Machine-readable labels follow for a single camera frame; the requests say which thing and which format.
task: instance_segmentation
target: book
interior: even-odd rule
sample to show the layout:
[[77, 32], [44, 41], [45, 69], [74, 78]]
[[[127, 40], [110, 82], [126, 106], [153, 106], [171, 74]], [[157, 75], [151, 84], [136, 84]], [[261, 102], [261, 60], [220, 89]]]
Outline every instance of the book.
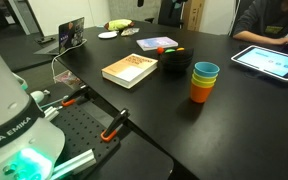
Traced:
[[168, 37], [155, 37], [148, 39], [141, 39], [136, 41], [143, 51], [157, 49], [158, 47], [168, 48], [176, 47], [178, 43]]
[[157, 60], [131, 54], [102, 69], [102, 76], [130, 89], [157, 68]]

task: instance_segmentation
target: person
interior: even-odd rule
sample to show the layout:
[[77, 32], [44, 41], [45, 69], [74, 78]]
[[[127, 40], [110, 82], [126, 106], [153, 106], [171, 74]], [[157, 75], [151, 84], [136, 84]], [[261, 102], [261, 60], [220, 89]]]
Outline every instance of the person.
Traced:
[[238, 19], [233, 38], [254, 43], [288, 43], [288, 0], [254, 0]]

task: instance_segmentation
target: white cable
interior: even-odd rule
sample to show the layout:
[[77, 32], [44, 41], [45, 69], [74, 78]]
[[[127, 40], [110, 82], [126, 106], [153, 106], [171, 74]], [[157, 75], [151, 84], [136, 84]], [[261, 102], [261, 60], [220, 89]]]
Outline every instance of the white cable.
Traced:
[[93, 17], [93, 12], [92, 12], [92, 5], [91, 5], [90, 1], [88, 1], [88, 6], [90, 7], [90, 12], [91, 12], [91, 17], [92, 17], [92, 20], [93, 20], [93, 24], [94, 24], [94, 26], [96, 26], [95, 21], [94, 21], [94, 17]]
[[54, 83], [56, 83], [56, 81], [55, 81], [55, 70], [54, 70], [54, 62], [57, 61], [56, 58], [62, 56], [63, 54], [65, 54], [67, 51], [69, 51], [69, 50], [71, 50], [71, 49], [75, 49], [75, 48], [78, 48], [78, 47], [82, 46], [82, 45], [83, 45], [84, 43], [86, 43], [86, 42], [87, 42], [87, 39], [83, 39], [83, 42], [82, 42], [81, 44], [79, 44], [79, 45], [77, 45], [77, 46], [70, 47], [70, 48], [66, 49], [64, 52], [62, 52], [61, 54], [59, 54], [59, 55], [57, 55], [57, 56], [55, 56], [55, 57], [53, 58], [51, 67], [52, 67], [52, 73], [53, 73]]
[[236, 1], [234, 0], [233, 18], [232, 18], [231, 25], [230, 25], [229, 30], [228, 30], [228, 35], [231, 35], [231, 33], [232, 33], [234, 22], [236, 21], [236, 15], [237, 15], [238, 9], [240, 8], [240, 3], [241, 3], [241, 0], [238, 0], [237, 4], [236, 4]]

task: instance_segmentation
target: stacked cups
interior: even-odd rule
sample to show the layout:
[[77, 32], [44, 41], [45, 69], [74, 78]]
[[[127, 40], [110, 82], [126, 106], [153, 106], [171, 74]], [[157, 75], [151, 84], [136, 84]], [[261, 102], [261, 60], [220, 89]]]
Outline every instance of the stacked cups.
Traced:
[[210, 62], [198, 62], [194, 66], [191, 80], [191, 99], [204, 103], [211, 93], [220, 68]]

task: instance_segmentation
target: person's hand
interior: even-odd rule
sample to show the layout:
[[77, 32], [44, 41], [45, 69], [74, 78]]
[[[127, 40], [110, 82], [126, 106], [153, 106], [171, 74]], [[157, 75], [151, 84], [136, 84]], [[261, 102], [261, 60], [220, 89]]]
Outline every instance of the person's hand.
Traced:
[[273, 45], [285, 45], [287, 43], [288, 43], [288, 37], [285, 37], [285, 38], [273, 39], [271, 44], [273, 44]]

